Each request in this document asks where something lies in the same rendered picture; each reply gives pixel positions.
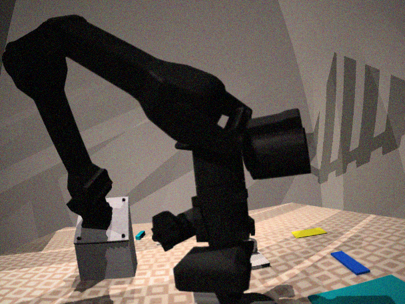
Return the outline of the blue flat bar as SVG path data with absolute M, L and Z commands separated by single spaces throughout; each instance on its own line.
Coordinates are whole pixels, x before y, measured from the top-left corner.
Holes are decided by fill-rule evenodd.
M 343 251 L 331 253 L 331 256 L 333 256 L 335 259 L 337 259 L 337 261 L 347 267 L 347 269 L 351 270 L 351 272 L 353 272 L 353 274 L 355 275 L 370 273 L 370 270 L 368 268 L 360 264 L 358 261 L 347 255 Z

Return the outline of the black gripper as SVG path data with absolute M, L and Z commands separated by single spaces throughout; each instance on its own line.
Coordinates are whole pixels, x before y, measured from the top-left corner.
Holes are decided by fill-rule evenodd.
M 179 291 L 215 293 L 220 304 L 239 304 L 249 290 L 254 219 L 248 214 L 246 181 L 196 187 L 192 207 L 200 206 L 209 246 L 193 247 L 175 265 Z

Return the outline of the yellow flat rectangular plate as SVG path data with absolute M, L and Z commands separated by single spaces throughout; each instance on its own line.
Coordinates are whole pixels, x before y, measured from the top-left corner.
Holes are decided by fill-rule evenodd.
M 321 228 L 314 228 L 314 229 L 307 229 L 307 230 L 301 230 L 301 231 L 293 231 L 291 232 L 295 238 L 303 238 L 303 237 L 309 237 L 309 236 L 316 236 L 316 235 L 322 235 L 327 233 Z

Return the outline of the cyan curved bar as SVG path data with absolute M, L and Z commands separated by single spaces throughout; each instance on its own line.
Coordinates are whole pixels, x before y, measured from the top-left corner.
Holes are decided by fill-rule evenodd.
M 141 231 L 139 234 L 137 234 L 137 236 L 135 236 L 136 240 L 140 240 L 145 234 L 145 231 Z

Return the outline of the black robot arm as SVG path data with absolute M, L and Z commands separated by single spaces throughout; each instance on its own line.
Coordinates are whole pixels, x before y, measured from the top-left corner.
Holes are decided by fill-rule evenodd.
M 105 196 L 113 182 L 91 162 L 75 123 L 64 91 L 66 57 L 132 95 L 147 118 L 177 141 L 175 149 L 192 151 L 196 187 L 245 181 L 243 162 L 254 180 L 311 173 L 297 108 L 254 119 L 216 76 L 157 59 L 82 16 L 52 17 L 9 42 L 2 62 L 39 110 L 68 172 L 72 198 L 66 206 L 83 218 L 83 228 L 108 229 L 113 208 Z M 224 128 L 217 124 L 222 115 L 228 117 Z M 194 236 L 208 239 L 200 206 L 178 215 L 162 211 L 152 224 L 152 240 L 165 252 Z

